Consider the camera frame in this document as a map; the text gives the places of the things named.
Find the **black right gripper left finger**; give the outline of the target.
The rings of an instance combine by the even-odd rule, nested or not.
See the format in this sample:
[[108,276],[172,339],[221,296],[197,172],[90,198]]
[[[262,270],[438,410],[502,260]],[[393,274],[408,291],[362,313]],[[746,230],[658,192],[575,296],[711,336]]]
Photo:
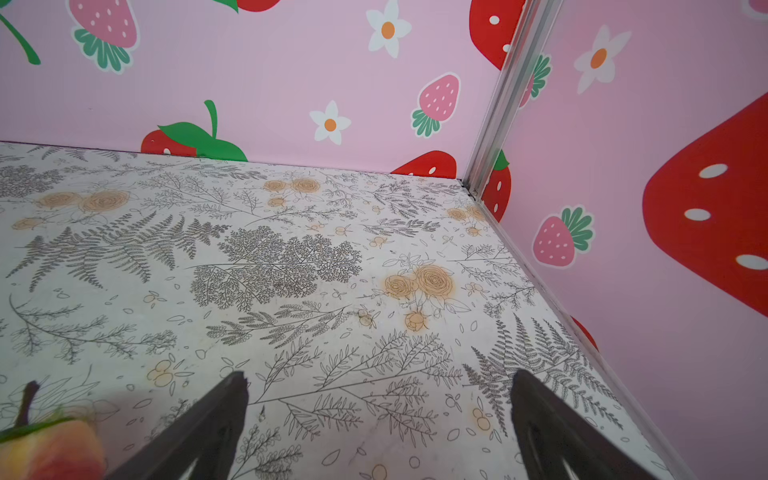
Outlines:
[[129,461],[113,480],[226,479],[245,426],[248,383],[230,373]]

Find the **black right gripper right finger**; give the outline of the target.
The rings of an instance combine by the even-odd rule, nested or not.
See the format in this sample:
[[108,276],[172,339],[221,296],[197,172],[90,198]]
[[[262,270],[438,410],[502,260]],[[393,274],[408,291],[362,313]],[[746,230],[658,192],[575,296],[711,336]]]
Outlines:
[[647,479],[625,455],[527,370],[513,377],[511,420],[530,479]]

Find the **red yellow fake apple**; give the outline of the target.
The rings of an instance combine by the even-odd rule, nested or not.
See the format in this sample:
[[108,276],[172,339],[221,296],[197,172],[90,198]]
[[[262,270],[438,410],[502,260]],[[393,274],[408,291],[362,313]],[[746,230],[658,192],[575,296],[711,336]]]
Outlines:
[[29,421],[29,410],[39,389],[37,382],[27,383],[14,425],[1,432],[1,477],[102,479],[106,472],[104,451],[89,422],[69,416],[41,423]]

